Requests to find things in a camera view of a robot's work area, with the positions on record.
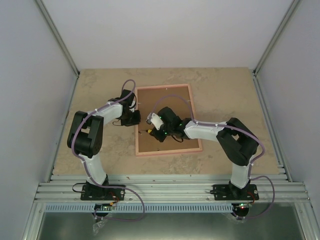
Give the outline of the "yellow handled screwdriver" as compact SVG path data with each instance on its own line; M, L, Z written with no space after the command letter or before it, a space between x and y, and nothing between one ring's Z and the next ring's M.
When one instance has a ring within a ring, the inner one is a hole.
M146 133L146 134L149 134L149 135L153 135L153 130L152 129L141 129L140 131L139 131L139 133L140 134L142 134L142 133Z

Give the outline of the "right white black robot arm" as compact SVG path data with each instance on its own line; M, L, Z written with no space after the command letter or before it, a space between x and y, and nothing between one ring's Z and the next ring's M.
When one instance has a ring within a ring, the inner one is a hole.
M227 192L236 200L247 195L258 139L239 119L232 117L218 123L197 121L193 117L181 119L171 108L164 107L158 113L150 113L146 122L153 125L149 134L161 143L169 136L182 141L200 139L219 143L232 162Z

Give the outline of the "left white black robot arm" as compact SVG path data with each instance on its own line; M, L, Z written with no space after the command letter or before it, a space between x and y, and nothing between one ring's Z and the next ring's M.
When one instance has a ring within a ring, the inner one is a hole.
M136 110L136 104L134 92L122 89L120 97L108 100L101 108L92 112L77 111L74 114L67 146L80 159L87 174L86 182L93 186L92 194L99 200L107 198L110 193L108 175L100 159L104 127L113 120L118 120L121 127L138 125L141 115Z

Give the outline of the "pink picture frame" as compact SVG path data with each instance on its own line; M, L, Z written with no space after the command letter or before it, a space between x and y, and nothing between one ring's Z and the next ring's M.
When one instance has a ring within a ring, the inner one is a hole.
M135 90L137 97L137 110L140 111L141 121L135 127L135 154L138 157L153 157L172 154L197 153L203 150L201 140L184 140L177 142L172 137L167 137L164 142L157 141L149 135L147 130L152 126L146 123L148 114L153 110L156 102L168 95L178 95L185 99L188 104L177 97L168 97L162 100L156 107L158 113L164 107L171 108L181 119L191 116L189 108L195 113L194 98L190 84L170 84L155 86L140 86Z

